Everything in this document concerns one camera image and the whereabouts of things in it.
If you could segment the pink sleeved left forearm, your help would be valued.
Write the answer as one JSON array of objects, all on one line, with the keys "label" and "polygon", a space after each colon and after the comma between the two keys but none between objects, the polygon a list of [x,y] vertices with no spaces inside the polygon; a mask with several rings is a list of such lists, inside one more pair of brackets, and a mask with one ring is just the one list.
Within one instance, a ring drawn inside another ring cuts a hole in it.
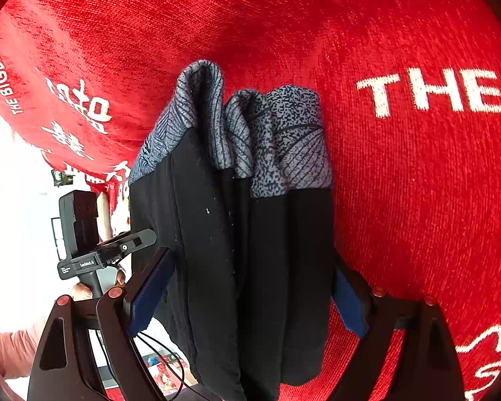
[{"label": "pink sleeved left forearm", "polygon": [[0,333],[1,378],[25,378],[30,374],[40,336],[41,325]]}]

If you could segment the person's left hand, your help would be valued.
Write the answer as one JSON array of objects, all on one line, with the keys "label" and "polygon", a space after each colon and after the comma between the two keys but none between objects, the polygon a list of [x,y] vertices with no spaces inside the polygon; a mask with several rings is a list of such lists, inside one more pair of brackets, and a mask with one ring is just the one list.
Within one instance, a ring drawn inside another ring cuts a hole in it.
[{"label": "person's left hand", "polygon": [[[126,284],[126,274],[122,270],[117,271],[115,286],[124,286]],[[90,300],[93,298],[93,292],[82,282],[75,284],[70,295],[73,300]]]}]

